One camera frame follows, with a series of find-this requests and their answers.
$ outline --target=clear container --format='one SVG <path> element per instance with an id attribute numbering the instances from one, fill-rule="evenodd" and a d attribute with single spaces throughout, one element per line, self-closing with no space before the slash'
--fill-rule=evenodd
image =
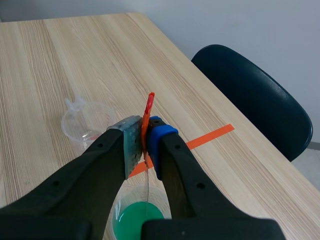
<path id="1" fill-rule="evenodd" d="M 113 240 L 117 240 L 115 235 L 118 219 L 126 207 L 136 202 L 146 200 L 145 185 L 124 184 L 117 194 L 112 209 L 110 211 L 108 227 Z M 149 186 L 149 203 L 155 205 L 165 219 L 171 219 L 170 206 L 166 192 L 156 186 Z"/>
<path id="2" fill-rule="evenodd" d="M 73 103 L 68 98 L 64 101 L 67 112 L 61 119 L 61 128 L 78 157 L 116 123 L 115 112 L 103 103 L 85 102 L 80 96 Z"/>

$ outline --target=black chair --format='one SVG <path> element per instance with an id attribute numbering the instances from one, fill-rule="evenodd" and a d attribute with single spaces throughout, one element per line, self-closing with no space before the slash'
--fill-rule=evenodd
<path id="1" fill-rule="evenodd" d="M 191 61 L 290 162 L 306 149 L 309 116 L 266 72 L 221 45 L 204 47 Z"/>

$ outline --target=orange plastic tab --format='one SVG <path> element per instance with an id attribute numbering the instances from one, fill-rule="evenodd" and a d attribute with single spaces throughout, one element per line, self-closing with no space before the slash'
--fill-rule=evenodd
<path id="1" fill-rule="evenodd" d="M 147 129 L 148 129 L 148 124 L 149 124 L 149 118 L 150 118 L 150 113 L 151 113 L 151 108 L 154 103 L 155 99 L 155 93 L 151 92 L 149 93 L 148 100 L 146 102 L 144 114 L 142 117 L 142 126 L 141 126 L 141 145 L 142 145 L 142 153 L 143 153 L 143 159 L 144 163 L 146 164 L 147 167 L 148 161 L 147 161 L 147 144 L 146 144 L 146 135 L 147 135 Z"/>
<path id="2" fill-rule="evenodd" d="M 231 131 L 233 131 L 235 128 L 231 125 L 231 124 L 228 124 L 228 125 L 225 125 L 223 127 L 220 127 L 212 132 L 209 132 L 203 136 L 200 136 L 196 139 L 193 139 L 189 142 L 186 143 L 186 145 L 188 146 L 188 148 L 191 150 L 191 149 L 195 149 L 196 147 L 199 147 L 201 146 L 202 144 L 205 144 L 213 139 L 216 139 L 222 135 L 225 135 L 227 133 L 230 133 Z M 146 162 L 147 162 L 147 166 L 148 168 L 152 168 L 153 167 L 153 164 L 152 164 L 152 161 L 150 159 L 149 156 L 146 157 Z M 131 172 L 131 174 L 129 175 L 129 178 L 137 175 L 137 174 L 140 174 L 142 173 L 146 168 L 146 164 L 144 162 L 140 162 L 134 169 L 133 171 Z"/>

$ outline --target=wooden table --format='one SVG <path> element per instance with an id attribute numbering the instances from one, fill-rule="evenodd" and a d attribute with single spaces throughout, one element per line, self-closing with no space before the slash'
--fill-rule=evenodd
<path id="1" fill-rule="evenodd" d="M 288 239 L 320 238 L 320 193 L 140 13 L 0 23 L 0 205 L 73 159 L 64 98 L 106 103 L 121 120 L 141 115 L 151 91 L 152 114 L 186 142 L 235 128 L 192 152 L 238 208 L 276 219 Z"/>

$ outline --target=floor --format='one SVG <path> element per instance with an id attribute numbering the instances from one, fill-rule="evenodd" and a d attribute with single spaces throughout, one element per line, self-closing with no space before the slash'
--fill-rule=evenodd
<path id="1" fill-rule="evenodd" d="M 320 151 L 307 148 L 292 164 L 320 191 Z"/>

